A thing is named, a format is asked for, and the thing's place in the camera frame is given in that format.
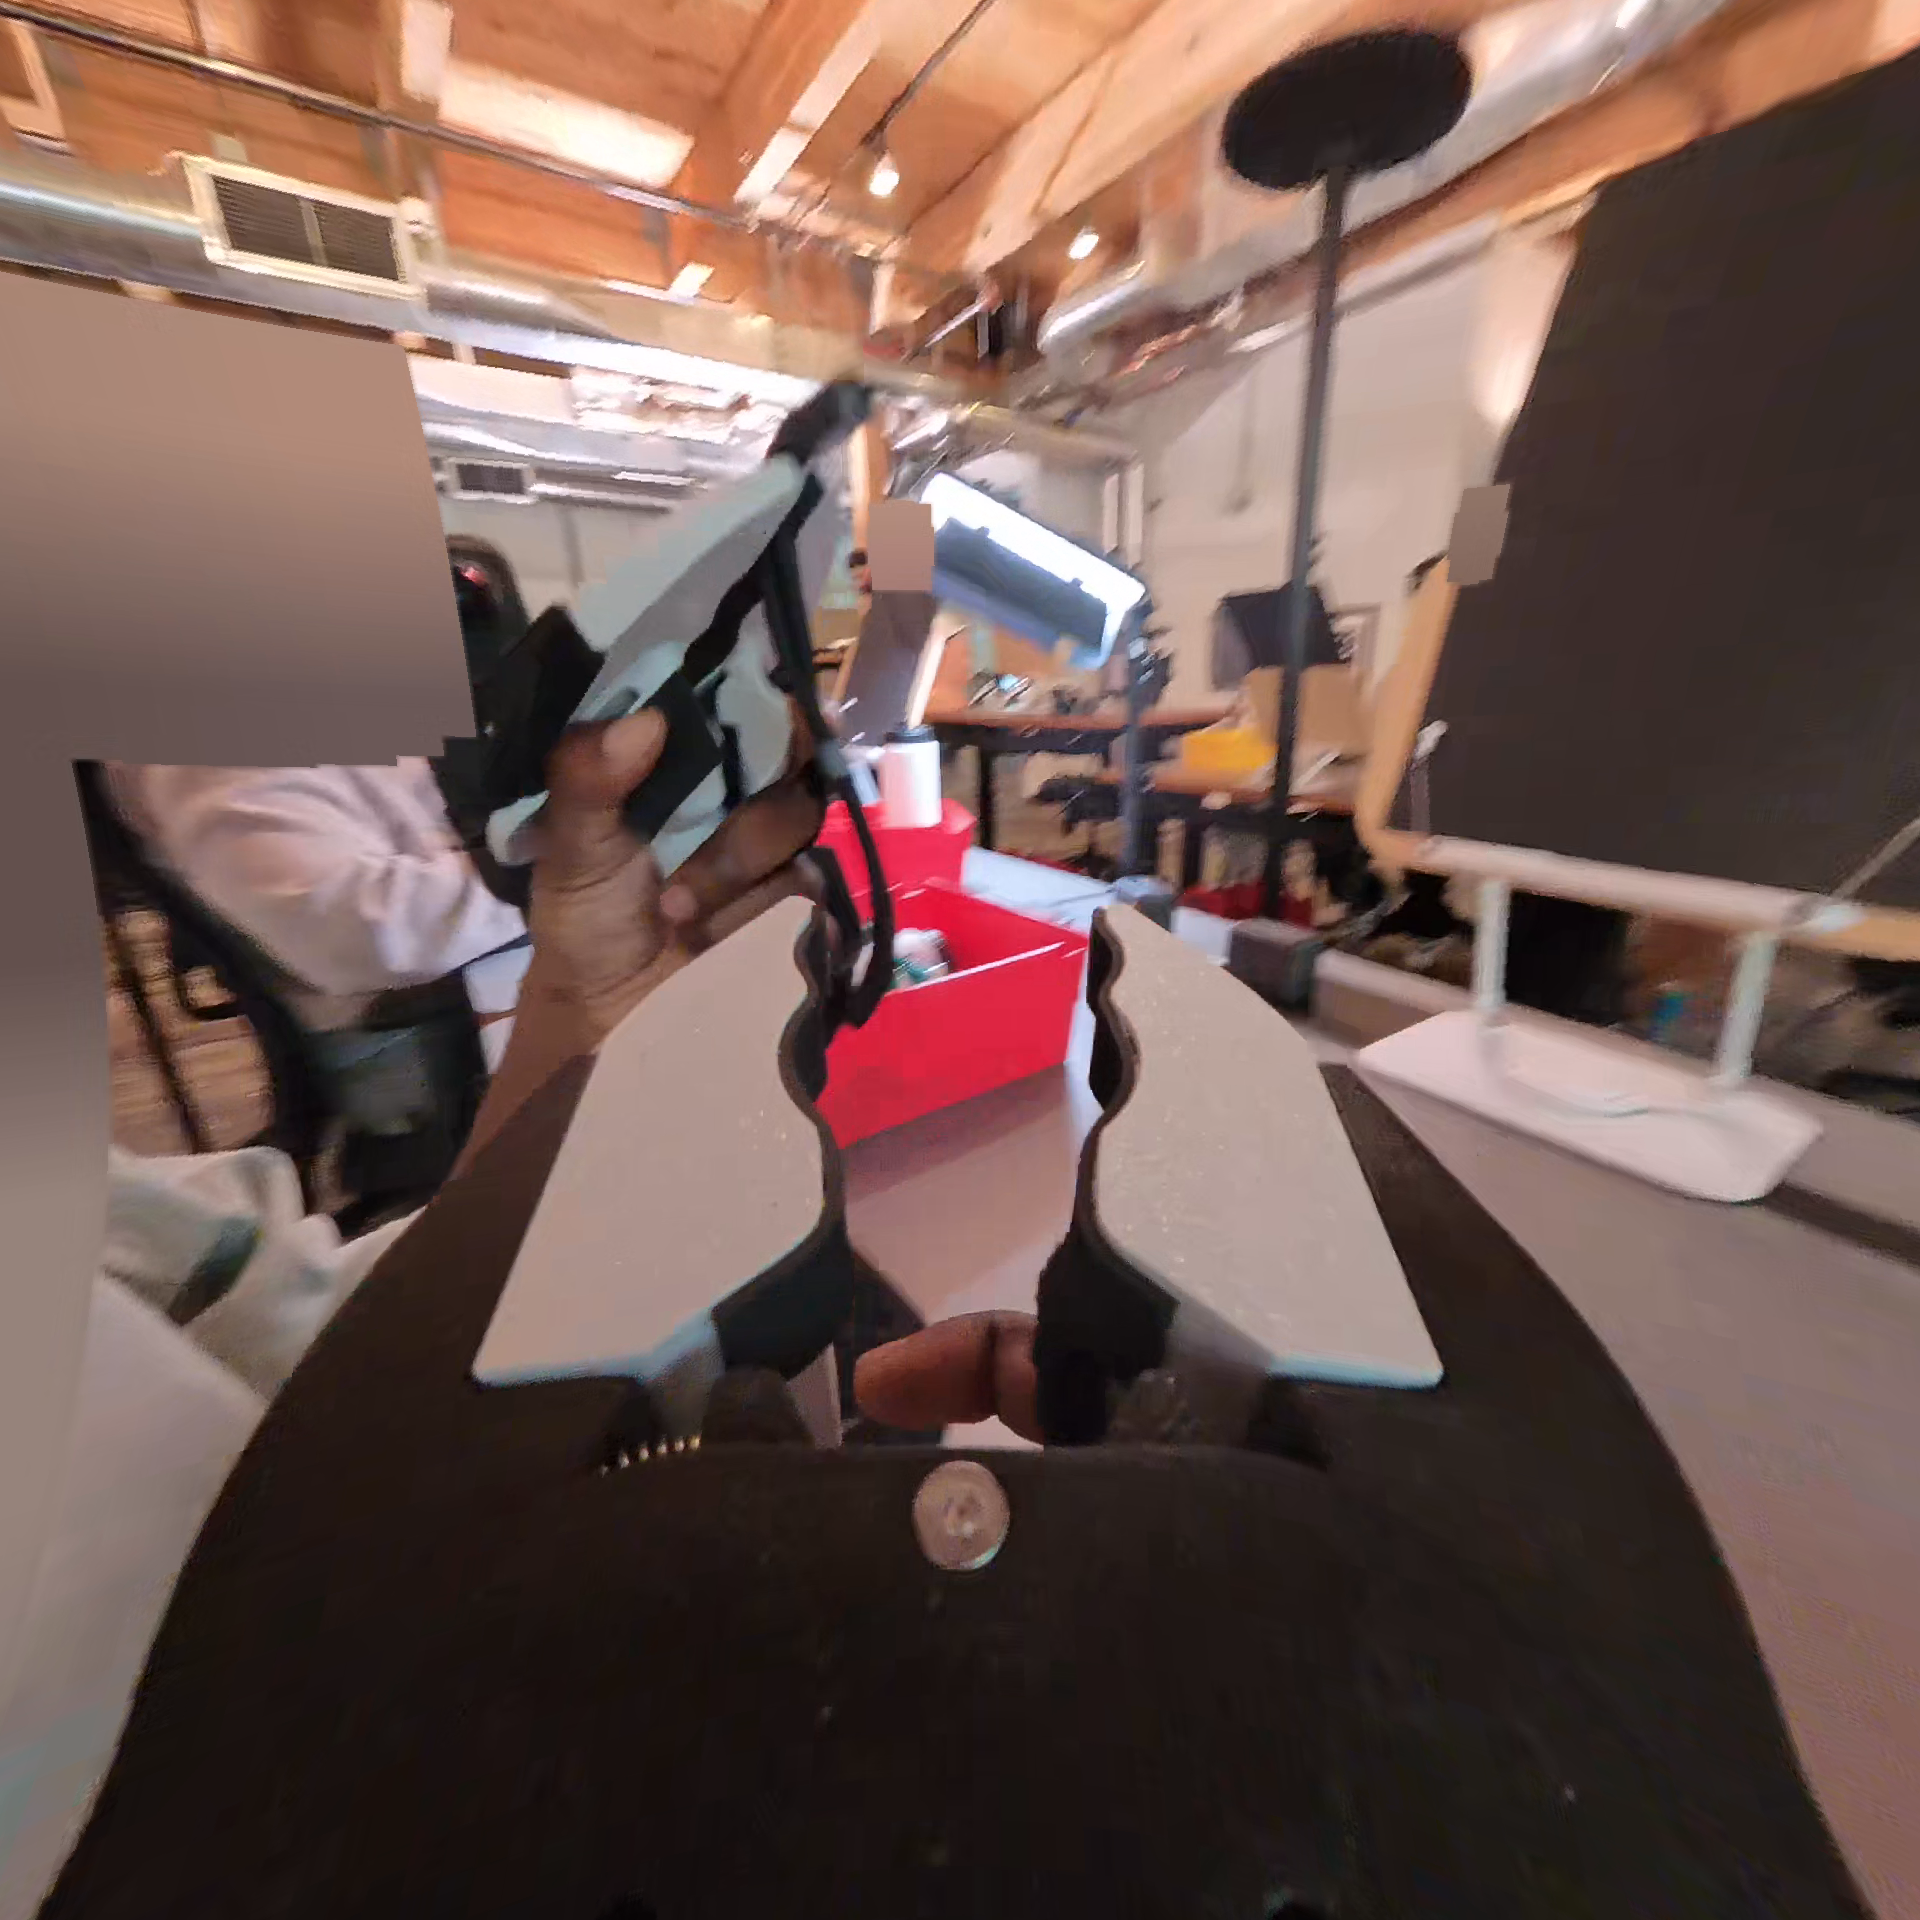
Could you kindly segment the person's right hand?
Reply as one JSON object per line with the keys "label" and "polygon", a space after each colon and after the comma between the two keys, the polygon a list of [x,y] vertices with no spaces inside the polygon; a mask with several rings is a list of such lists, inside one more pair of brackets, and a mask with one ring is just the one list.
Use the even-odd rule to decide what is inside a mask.
{"label": "person's right hand", "polygon": [[901,1431],[997,1423],[1040,1445],[1037,1330],[1029,1312],[969,1312],[884,1343],[855,1362],[855,1407]]}

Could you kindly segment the wooden office desk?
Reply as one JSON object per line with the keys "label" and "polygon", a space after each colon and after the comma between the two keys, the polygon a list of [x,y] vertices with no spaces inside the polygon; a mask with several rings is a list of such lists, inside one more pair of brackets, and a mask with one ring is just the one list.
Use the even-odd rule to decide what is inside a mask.
{"label": "wooden office desk", "polygon": [[[1172,744],[1193,730],[1206,730],[1237,712],[1233,702],[1212,701],[1206,705],[1158,705],[1148,726],[1157,742],[1157,757],[1149,769],[1158,766],[1172,753]],[[975,757],[975,798],[972,803],[975,819],[975,841],[984,851],[997,851],[997,765],[1031,757],[1079,757],[1100,759],[1101,766],[1113,769],[1119,745],[1119,707],[1103,705],[1093,712],[1057,713],[1051,709],[1001,709],[988,705],[935,702],[926,709],[926,728],[929,728],[943,753],[973,753]]]}

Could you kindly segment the black office chair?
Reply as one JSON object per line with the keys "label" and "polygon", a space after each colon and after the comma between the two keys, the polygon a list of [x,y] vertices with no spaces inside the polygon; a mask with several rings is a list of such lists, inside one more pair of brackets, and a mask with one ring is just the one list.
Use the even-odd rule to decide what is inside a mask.
{"label": "black office chair", "polygon": [[423,1206],[461,1152],[487,1079],[461,978],[377,995],[348,1030],[318,1032],[268,954],[151,858],[105,769],[83,759],[75,783],[110,984],[132,1008],[182,1143],[212,1151],[127,920],[155,925],[151,949],[180,1023],[248,1032],[268,1082],[268,1126],[248,1146],[294,1166],[308,1208],[359,1233]]}

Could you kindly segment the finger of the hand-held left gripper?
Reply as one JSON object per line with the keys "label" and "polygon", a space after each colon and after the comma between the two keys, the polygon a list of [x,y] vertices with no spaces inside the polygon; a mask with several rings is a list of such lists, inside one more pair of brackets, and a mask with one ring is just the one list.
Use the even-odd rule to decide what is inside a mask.
{"label": "finger of the hand-held left gripper", "polygon": [[774,457],[679,504],[574,606],[574,626],[596,656],[577,722],[605,722],[644,705],[683,666],[723,599],[749,576],[801,498],[811,472]]}

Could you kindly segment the LED light panel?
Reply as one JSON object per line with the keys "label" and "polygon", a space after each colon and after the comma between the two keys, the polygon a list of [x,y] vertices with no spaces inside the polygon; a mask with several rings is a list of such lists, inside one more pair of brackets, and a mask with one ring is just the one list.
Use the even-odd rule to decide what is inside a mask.
{"label": "LED light panel", "polygon": [[948,472],[916,501],[929,514],[929,589],[943,606],[1046,654],[1065,648],[1081,672],[1142,641],[1148,589],[1127,568]]}

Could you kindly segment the person's left hand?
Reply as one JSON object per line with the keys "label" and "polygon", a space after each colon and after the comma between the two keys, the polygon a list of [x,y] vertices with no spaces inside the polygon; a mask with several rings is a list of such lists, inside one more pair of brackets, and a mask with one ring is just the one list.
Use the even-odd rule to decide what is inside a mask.
{"label": "person's left hand", "polygon": [[535,822],[527,928],[533,960],[513,1032],[559,1035],[565,1056],[596,1045],[670,975],[785,898],[813,896],[800,858],[825,824],[813,751],[665,873],[625,822],[625,803],[665,753],[665,720],[636,712],[565,734]]}

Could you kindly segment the person's left forearm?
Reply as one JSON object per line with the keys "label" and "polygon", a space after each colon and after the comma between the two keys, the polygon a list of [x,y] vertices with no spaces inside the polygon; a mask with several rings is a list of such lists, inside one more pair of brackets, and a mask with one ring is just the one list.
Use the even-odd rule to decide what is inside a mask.
{"label": "person's left forearm", "polygon": [[[607,1033],[569,1056],[559,1035],[509,1033],[459,1169],[476,1169],[479,1146]],[[268,1391],[414,1221],[349,1239],[302,1200],[294,1166],[262,1146],[205,1157],[111,1147],[99,1283],[184,1327],[219,1365]]]}

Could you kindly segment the black light stand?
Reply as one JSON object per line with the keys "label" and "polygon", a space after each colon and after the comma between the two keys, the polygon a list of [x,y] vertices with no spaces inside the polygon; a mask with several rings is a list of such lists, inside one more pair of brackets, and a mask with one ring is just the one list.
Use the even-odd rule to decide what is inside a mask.
{"label": "black light stand", "polygon": [[1119,695],[1115,881],[1129,881],[1142,871],[1148,766],[1158,753],[1148,717],[1160,705],[1171,675],[1158,651],[1163,633],[1153,597],[1144,592],[1123,621],[1110,651],[1109,681]]}

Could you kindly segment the dark grey cube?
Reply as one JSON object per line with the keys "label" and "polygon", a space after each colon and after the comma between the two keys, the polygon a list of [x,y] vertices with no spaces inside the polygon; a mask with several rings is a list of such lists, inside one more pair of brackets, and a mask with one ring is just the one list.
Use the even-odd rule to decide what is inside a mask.
{"label": "dark grey cube", "polygon": [[1232,925],[1224,970],[1271,1006],[1304,1018],[1326,949],[1317,928],[1281,920],[1238,920]]}

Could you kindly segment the silver ventilation duct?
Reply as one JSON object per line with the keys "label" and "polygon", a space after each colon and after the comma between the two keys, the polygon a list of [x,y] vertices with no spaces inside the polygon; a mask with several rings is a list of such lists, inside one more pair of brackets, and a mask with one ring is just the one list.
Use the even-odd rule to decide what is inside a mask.
{"label": "silver ventilation duct", "polygon": [[[1441,233],[1475,224],[1465,190],[1499,185],[1508,160],[1544,160],[1547,137],[1609,106],[1708,30],[1721,6],[1527,6],[1483,22],[1463,42],[1471,96],[1459,121],[1423,154],[1350,185],[1345,233],[1374,233],[1440,209]],[[361,222],[377,253],[409,257],[397,280],[303,270],[289,257],[228,249],[212,185],[236,185],[244,213],[335,211]],[[5,160],[5,264],[105,282],[158,287],[180,298],[261,307],[303,321],[509,352],[527,362],[644,374],[679,358],[716,383],[820,379],[852,369],[852,347],[828,346],[828,328],[729,321],[713,305],[675,302],[665,290],[519,270],[504,259],[421,255],[400,209],[348,206],[316,185],[277,176],[222,174],[182,155],[168,176],[105,176],[67,160]],[[1311,253],[1317,190],[1273,192],[1238,235],[1208,255],[1174,247],[1153,229],[1113,273],[1056,301],[1040,318],[1044,376],[1032,393],[1123,386],[1119,338],[1171,337],[1183,328],[1263,343],[1281,285]]]}

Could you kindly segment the stack of red bins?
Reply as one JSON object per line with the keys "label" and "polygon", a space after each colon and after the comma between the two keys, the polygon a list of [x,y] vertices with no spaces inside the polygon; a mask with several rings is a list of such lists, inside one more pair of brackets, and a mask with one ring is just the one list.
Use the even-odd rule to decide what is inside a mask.
{"label": "stack of red bins", "polygon": [[[940,824],[926,827],[892,825],[884,807],[864,807],[880,873],[892,893],[913,890],[929,881],[958,887],[963,883],[964,855],[973,845],[973,815],[958,801],[947,801]],[[872,881],[856,841],[856,831],[844,803],[832,803],[823,819],[817,849],[832,853],[851,898],[867,918],[872,898]]]}

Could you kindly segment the black pole with round disc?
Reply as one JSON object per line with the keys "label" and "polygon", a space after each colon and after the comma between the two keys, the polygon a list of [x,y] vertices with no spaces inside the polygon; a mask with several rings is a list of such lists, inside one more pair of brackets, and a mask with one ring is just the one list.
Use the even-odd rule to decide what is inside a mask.
{"label": "black pole with round disc", "polygon": [[1288,797],[1297,747],[1309,639],[1309,562],[1326,465],[1336,280],[1349,202],[1363,178],[1427,154],[1451,133],[1471,96],[1459,37],[1392,29],[1359,33],[1292,55],[1232,103],[1221,154],[1246,185],[1319,189],[1311,246],[1309,343],[1302,377],[1297,463],[1288,534],[1286,626],[1271,801],[1263,822],[1260,918],[1279,920]]}

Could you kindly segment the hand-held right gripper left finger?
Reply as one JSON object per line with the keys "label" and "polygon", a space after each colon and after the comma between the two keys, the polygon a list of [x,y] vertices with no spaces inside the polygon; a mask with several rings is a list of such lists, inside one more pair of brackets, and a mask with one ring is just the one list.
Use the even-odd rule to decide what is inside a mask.
{"label": "hand-held right gripper left finger", "polygon": [[851,1254],[825,1085],[828,925],[780,901],[651,991],[593,1051],[470,1361],[487,1387],[636,1383],[701,1430],[771,1373],[836,1423]]}

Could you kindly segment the red plastic bin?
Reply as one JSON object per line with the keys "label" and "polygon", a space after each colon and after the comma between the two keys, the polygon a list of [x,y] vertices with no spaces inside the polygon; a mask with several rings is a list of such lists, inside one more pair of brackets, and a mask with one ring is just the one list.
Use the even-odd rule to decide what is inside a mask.
{"label": "red plastic bin", "polygon": [[828,1048],[817,1109],[848,1147],[1065,1066],[1087,935],[929,881],[896,887],[896,945],[936,933],[948,970],[892,989]]}

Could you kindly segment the person's pale sweatshirt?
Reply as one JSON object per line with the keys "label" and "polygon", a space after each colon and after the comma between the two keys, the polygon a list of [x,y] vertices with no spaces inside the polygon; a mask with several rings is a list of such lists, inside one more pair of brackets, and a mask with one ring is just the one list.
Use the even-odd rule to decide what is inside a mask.
{"label": "person's pale sweatshirt", "polygon": [[33,1915],[88,1814],[184,1560],[303,1344],[92,1289],[80,1387],[1,1710],[1,1913]]}

